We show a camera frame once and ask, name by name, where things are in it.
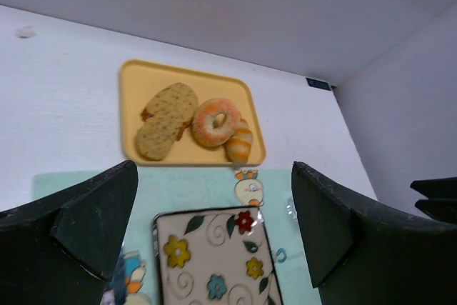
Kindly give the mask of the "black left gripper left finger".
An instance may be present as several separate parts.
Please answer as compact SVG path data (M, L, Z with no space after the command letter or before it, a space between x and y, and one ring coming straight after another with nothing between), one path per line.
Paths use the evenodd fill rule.
M2 304L100 304L136 198L127 160L1 212Z

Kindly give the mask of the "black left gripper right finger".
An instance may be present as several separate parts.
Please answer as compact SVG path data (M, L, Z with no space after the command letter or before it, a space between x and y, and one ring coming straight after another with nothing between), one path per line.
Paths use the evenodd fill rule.
M384 205L303 162L291 188L323 304L456 302L456 224Z

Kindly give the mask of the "black right-arm gripper finger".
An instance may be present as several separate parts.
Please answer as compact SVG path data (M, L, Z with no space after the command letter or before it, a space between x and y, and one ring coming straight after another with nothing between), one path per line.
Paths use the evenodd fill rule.
M456 177L413 181L410 187L424 196L415 207L436 221L456 224Z

